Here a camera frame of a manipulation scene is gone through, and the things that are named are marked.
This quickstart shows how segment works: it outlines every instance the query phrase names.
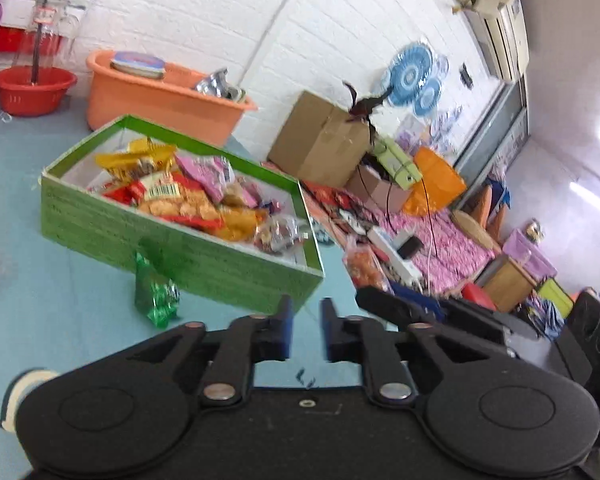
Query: green candy wrapper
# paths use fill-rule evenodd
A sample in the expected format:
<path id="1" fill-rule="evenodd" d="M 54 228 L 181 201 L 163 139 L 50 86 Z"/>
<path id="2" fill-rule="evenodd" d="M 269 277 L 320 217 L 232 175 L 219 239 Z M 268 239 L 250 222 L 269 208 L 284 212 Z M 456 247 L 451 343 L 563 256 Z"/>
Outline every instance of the green candy wrapper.
<path id="1" fill-rule="evenodd" d="M 161 275 L 141 253 L 136 253 L 136 309 L 156 328 L 167 328 L 176 316 L 180 293 L 172 280 Z"/>

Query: wooden cabinet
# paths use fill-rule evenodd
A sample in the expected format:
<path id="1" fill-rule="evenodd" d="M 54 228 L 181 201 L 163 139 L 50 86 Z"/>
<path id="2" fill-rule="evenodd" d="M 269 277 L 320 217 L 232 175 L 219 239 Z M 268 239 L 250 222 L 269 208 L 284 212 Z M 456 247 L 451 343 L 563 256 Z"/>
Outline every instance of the wooden cabinet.
<path id="1" fill-rule="evenodd" d="M 538 285 L 525 269 L 508 256 L 494 260 L 485 275 L 479 284 L 500 312 L 513 310 Z"/>

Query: metal rivet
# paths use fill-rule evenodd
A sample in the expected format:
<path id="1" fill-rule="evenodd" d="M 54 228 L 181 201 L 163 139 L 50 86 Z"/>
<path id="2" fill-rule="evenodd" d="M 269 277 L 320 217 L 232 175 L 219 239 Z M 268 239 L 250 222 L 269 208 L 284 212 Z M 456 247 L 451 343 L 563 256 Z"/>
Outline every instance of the metal rivet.
<path id="1" fill-rule="evenodd" d="M 235 388 L 226 383 L 215 383 L 207 386 L 203 393 L 207 399 L 229 400 L 235 395 Z"/>
<path id="2" fill-rule="evenodd" d="M 411 395 L 411 388 L 402 383 L 387 383 L 380 388 L 380 395 L 385 399 L 403 400 Z"/>

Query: ceiling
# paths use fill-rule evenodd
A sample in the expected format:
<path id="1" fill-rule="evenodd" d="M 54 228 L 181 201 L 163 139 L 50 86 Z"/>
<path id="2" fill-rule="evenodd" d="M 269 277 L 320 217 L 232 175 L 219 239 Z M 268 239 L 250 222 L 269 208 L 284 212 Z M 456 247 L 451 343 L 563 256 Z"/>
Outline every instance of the ceiling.
<path id="1" fill-rule="evenodd" d="M 574 180 L 600 178 L 600 0 L 522 0 L 530 133 Z"/>

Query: blue tabletop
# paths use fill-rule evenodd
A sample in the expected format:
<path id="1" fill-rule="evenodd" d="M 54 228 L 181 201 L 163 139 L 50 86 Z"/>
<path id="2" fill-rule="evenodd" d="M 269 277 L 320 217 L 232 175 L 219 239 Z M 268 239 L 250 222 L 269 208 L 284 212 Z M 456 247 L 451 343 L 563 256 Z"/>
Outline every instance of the blue tabletop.
<path id="1" fill-rule="evenodd" d="M 135 277 L 70 251 L 40 234 L 42 169 L 90 131 L 86 102 L 68 100 L 43 118 L 0 120 L 0 406 L 10 381 L 28 368 L 66 372 L 157 333 L 134 309 Z M 226 149 L 248 156 L 230 139 Z M 256 365 L 257 386 L 316 386 L 359 383 L 357 365 L 324 361 L 321 298 L 334 298 L 341 316 L 359 314 L 342 250 L 320 246 L 325 279 L 294 319 L 291 358 Z M 180 322 L 200 320 L 223 329 L 248 311 L 182 294 Z M 0 429 L 0 480 L 29 469 L 16 436 Z"/>

